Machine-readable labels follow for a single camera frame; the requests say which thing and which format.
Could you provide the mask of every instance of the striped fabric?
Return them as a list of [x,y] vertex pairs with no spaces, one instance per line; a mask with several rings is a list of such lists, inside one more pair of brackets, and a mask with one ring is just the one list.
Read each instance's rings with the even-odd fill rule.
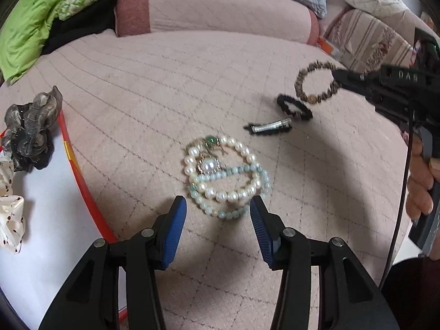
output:
[[353,9],[333,26],[328,39],[342,52],[340,62],[356,72],[379,69],[382,64],[408,67],[412,47],[374,16]]

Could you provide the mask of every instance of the finger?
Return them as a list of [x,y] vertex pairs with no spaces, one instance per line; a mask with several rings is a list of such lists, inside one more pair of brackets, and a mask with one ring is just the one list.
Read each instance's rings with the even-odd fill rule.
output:
[[422,214],[422,210],[412,200],[411,195],[408,195],[408,197],[406,198],[405,208],[406,208],[406,214],[413,221],[419,219],[420,215]]
[[425,164],[421,156],[411,156],[410,172],[411,177],[415,182],[422,185],[425,189],[432,189],[434,177],[433,174],[430,173],[428,165]]
[[413,147],[411,149],[411,155],[420,155],[423,151],[422,140],[417,134],[413,134]]
[[420,208],[422,213],[428,215],[433,210],[433,200],[428,191],[420,184],[414,181],[410,176],[408,178],[408,192],[413,202]]
[[440,159],[430,160],[430,172],[436,181],[440,181]]

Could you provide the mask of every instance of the black cable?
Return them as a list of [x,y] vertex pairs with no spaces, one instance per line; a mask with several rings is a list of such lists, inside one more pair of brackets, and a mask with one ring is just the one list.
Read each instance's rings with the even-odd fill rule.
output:
[[400,223],[402,221],[403,215],[403,206],[405,204],[405,194],[406,194],[406,184],[408,183],[408,173],[410,169],[410,160],[411,160],[411,150],[412,150],[412,139],[413,139],[413,124],[414,124],[414,106],[412,98],[408,103],[409,109],[409,138],[408,138],[408,151],[406,152],[406,164],[405,164],[405,172],[403,173],[403,183],[402,183],[402,193],[400,194],[400,204],[399,204],[399,212],[397,213],[397,221],[395,224],[394,234],[392,235],[391,244],[389,246],[388,257],[385,263],[385,269],[382,274],[381,282],[379,283],[379,289],[382,290],[384,286],[385,279],[388,275],[388,272],[391,268],[392,254],[394,253],[395,243],[397,241],[397,236],[400,231]]

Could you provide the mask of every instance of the red edge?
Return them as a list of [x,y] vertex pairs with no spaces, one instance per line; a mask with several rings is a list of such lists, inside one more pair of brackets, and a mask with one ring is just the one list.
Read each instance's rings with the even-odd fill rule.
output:
[[[108,226],[106,220],[104,219],[102,213],[100,212],[98,206],[96,205],[95,201],[93,200],[92,195],[90,194],[89,188],[87,187],[84,178],[82,177],[81,171],[78,169],[77,161],[75,158],[75,155],[73,153],[72,144],[70,143],[69,133],[67,132],[67,126],[65,124],[64,114],[61,111],[60,115],[58,117],[58,125],[61,129],[62,138],[64,139],[64,142],[67,143],[69,149],[70,149],[70,155],[67,153],[67,157],[69,159],[70,166],[72,167],[73,175],[75,176],[76,183],[78,184],[78,188],[81,192],[81,195],[84,199],[85,205],[89,209],[90,215],[93,218],[94,223],[96,224],[96,227],[98,228],[100,234],[102,237],[109,243],[115,243],[118,241],[116,236],[111,231],[110,227]],[[119,321],[123,321],[127,318],[127,308],[122,309],[119,312]]]

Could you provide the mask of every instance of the pink pillow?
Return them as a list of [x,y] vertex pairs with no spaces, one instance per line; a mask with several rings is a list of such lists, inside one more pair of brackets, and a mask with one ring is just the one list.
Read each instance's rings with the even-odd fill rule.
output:
[[316,44],[319,24],[292,0],[118,0],[119,37],[179,30],[250,33]]
[[320,24],[320,36],[325,37],[330,32],[334,24],[346,13],[351,10],[349,4],[344,0],[326,0],[327,1],[327,16],[318,20]]

